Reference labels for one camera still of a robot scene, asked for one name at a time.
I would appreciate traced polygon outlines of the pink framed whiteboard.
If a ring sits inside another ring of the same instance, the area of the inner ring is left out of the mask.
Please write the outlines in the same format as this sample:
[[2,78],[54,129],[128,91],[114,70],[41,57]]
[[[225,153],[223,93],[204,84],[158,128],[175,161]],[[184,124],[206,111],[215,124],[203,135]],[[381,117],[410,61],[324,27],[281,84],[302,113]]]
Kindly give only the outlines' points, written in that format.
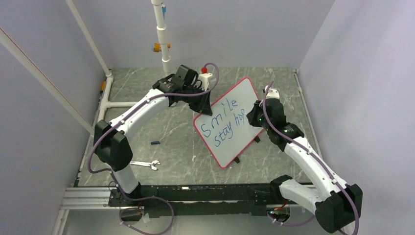
[[247,114],[258,95],[245,77],[212,105],[212,116],[198,115],[193,126],[221,168],[228,167],[263,131],[249,124]]

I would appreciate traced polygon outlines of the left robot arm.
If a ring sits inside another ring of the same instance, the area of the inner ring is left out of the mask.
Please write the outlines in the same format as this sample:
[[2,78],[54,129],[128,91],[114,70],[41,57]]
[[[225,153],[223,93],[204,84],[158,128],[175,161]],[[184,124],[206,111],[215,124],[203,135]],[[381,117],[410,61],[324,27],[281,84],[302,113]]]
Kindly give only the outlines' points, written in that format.
[[201,73],[180,65],[175,73],[156,81],[148,93],[120,116],[106,122],[100,120],[94,128],[92,154],[106,165],[121,199],[129,206],[140,201],[141,184],[131,168],[133,152],[129,139],[150,119],[178,102],[202,115],[211,116],[209,81],[213,74],[206,67]]

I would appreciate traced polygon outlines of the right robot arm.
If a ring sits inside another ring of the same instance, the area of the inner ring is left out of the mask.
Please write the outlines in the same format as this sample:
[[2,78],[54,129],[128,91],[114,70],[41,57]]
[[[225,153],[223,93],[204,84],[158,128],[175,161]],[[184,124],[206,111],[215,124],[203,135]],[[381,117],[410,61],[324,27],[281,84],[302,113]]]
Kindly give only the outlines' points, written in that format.
[[277,98],[257,100],[247,114],[253,127],[266,130],[269,139],[288,155],[311,180],[308,188],[291,176],[282,175],[270,182],[270,198],[275,203],[293,201],[310,211],[328,233],[346,233],[354,225],[357,234],[363,191],[338,176],[314,151],[304,133],[286,120],[284,108]]

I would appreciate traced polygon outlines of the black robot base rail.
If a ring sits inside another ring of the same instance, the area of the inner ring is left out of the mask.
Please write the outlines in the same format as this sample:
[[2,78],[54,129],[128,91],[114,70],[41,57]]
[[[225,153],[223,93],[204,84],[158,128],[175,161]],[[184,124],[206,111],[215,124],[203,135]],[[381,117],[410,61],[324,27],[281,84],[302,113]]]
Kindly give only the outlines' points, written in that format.
[[137,196],[125,198],[120,190],[110,191],[110,207],[140,207],[151,218],[170,215],[250,214],[265,216],[280,208],[286,212],[292,202],[277,198],[268,183],[215,185],[147,185]]

